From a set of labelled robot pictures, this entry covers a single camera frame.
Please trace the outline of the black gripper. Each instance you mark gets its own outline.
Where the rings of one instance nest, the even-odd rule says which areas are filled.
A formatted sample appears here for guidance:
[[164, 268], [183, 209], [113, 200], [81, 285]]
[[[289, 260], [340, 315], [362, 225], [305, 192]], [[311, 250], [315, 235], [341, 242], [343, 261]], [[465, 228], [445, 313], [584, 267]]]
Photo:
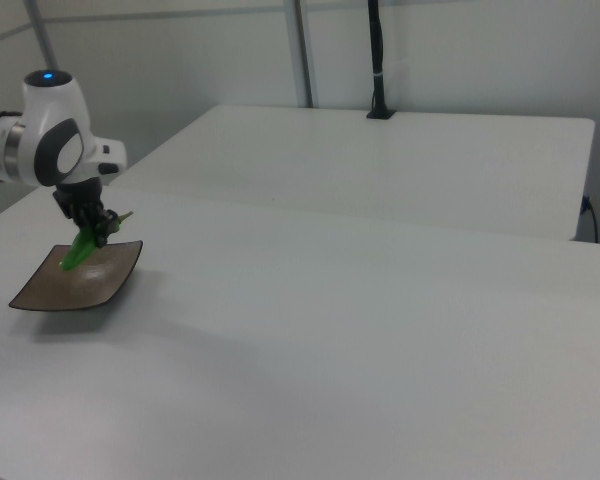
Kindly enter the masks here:
[[119, 215], [113, 210], [104, 211], [101, 194], [102, 182], [97, 177], [73, 184], [57, 185], [53, 192], [53, 197], [65, 217], [72, 220], [81, 232], [94, 234], [97, 248], [104, 247], [109, 236], [120, 229]]

